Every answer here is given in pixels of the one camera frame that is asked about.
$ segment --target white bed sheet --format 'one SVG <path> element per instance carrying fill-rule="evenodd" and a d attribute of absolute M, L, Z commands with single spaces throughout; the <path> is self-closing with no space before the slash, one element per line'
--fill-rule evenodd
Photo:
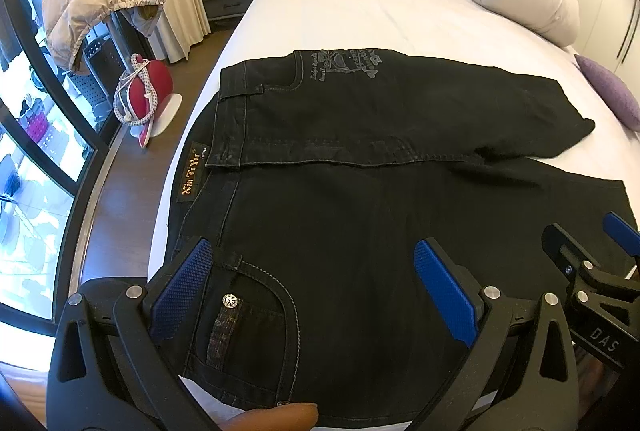
<path fill-rule="evenodd" d="M 556 79 L 578 111 L 595 121 L 596 128 L 573 148 L 544 162 L 583 175 L 623 180 L 639 217 L 640 138 L 620 124 L 584 79 L 571 49 L 562 50 L 471 0 L 254 0 L 209 76 L 167 173 L 149 278 L 164 260 L 169 200 L 180 150 L 191 125 L 218 91 L 220 70 L 246 59 L 323 48 L 388 48 Z M 239 412 L 203 391 L 197 398 L 215 419 Z"/>

